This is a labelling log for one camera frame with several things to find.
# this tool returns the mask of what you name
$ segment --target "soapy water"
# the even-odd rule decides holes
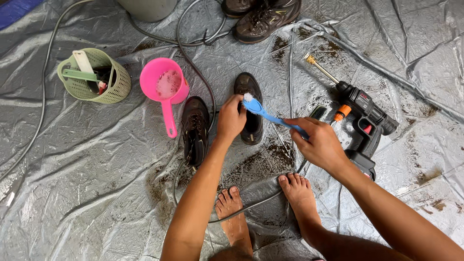
[[[156,92],[161,99],[171,98],[180,88],[182,79],[176,70],[164,72],[156,83]]]

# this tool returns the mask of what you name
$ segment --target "bare foot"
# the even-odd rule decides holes
[[[224,218],[230,214],[243,208],[242,199],[236,186],[230,188],[229,192],[226,189],[222,190],[216,201],[216,213],[218,218]],[[245,214],[228,219],[221,223],[230,245],[237,247],[243,252],[253,256],[253,248],[251,247],[250,232],[246,225]]]
[[[295,213],[304,238],[304,229],[302,228],[306,227],[308,222],[311,225],[322,225],[316,209],[316,199],[308,179],[298,173],[293,174],[290,172],[287,176],[288,178],[285,175],[280,175],[279,184]]]

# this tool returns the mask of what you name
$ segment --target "shoe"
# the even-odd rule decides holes
[[[240,18],[252,10],[259,0],[223,0],[222,11],[232,18]]]
[[[182,113],[182,130],[184,159],[195,171],[208,153],[208,127],[209,112],[205,102],[198,96],[190,97]]]
[[[263,104],[263,95],[259,88],[258,82],[253,75],[243,72],[235,79],[233,87],[234,94],[245,94],[249,92],[255,99]],[[263,138],[263,117],[249,111],[246,111],[246,123],[242,132],[240,133],[242,140],[247,145],[256,145]]]
[[[232,28],[238,41],[254,44],[268,38],[279,27],[293,22],[301,11],[302,0],[264,0]]]

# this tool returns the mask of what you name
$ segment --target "hand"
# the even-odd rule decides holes
[[[309,140],[305,141],[298,131],[290,129],[292,140],[309,162],[323,168],[332,176],[351,164],[329,124],[310,117],[286,119],[285,122],[300,126],[309,135]]]
[[[238,104],[243,100],[243,95],[235,94],[230,97],[219,111],[217,138],[232,143],[240,134],[246,123],[246,109],[242,105],[238,113]]]

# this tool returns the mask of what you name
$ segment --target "leg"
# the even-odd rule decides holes
[[[326,230],[317,213],[311,185],[298,173],[289,173],[288,178],[284,175],[279,176],[279,183],[295,212],[303,239],[321,252],[328,261],[411,260],[381,244]]]
[[[243,208],[240,193],[235,186],[231,187],[229,192],[226,189],[222,190],[218,198],[216,213],[219,219]],[[231,247],[219,252],[211,260],[252,260],[253,248],[251,247],[250,232],[246,225],[245,215],[240,213],[222,222],[221,227],[229,239]]]

